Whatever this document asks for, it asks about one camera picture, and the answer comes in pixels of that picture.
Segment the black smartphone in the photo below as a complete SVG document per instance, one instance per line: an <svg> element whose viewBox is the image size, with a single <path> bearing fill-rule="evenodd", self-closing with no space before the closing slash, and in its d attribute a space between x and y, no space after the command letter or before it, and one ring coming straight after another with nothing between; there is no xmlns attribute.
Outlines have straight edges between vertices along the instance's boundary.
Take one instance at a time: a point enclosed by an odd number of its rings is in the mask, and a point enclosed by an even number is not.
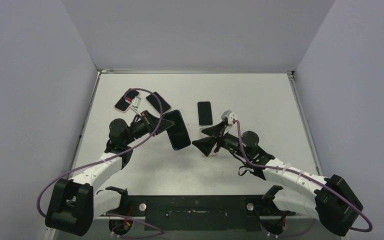
<svg viewBox="0 0 384 240"><path fill-rule="evenodd" d="M200 126L211 126L213 124L212 107L209 101L199 101L197 103L198 124Z"/></svg>

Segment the beige phone case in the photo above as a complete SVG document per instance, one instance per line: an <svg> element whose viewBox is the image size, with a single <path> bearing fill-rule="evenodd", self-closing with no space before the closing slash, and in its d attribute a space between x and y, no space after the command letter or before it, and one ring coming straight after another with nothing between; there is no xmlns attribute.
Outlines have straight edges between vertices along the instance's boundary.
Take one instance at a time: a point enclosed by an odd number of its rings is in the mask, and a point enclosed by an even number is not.
<svg viewBox="0 0 384 240"><path fill-rule="evenodd" d="M206 157L217 155L214 153L214 147L217 143L217 137L219 134L219 126L206 126L200 129L200 136L202 139L200 140L200 151Z"/></svg>

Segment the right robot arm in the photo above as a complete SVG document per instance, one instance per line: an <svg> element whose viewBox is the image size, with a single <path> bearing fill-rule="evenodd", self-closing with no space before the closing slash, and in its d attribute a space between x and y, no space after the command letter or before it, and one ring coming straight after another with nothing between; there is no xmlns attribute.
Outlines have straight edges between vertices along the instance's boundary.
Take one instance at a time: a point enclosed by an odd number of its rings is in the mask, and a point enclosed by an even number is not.
<svg viewBox="0 0 384 240"><path fill-rule="evenodd" d="M362 213L364 207L351 187L339 175L313 175L285 163L264 151L259 136L253 131L229 133L230 124L219 124L201 130L204 138L192 144L206 157L220 149L227 150L242 162L242 166L262 180L280 184L295 193L281 189L263 199L262 207L270 215L278 211L300 213L318 220L331 233L344 237Z"/></svg>

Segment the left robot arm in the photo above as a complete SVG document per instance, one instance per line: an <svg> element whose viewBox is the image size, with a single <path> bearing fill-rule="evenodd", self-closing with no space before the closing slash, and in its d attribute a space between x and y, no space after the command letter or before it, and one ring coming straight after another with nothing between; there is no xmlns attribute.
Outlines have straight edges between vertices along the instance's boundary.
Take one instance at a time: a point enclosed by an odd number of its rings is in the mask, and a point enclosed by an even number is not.
<svg viewBox="0 0 384 240"><path fill-rule="evenodd" d="M76 236L84 236L93 221L106 214L124 215L133 208L126 189L101 186L121 171L133 154L129 145L147 135L154 137L175 122L156 117L147 110L135 116L131 124L116 118L109 124L109 140L100 159L77 167L77 175L55 181L45 225Z"/></svg>

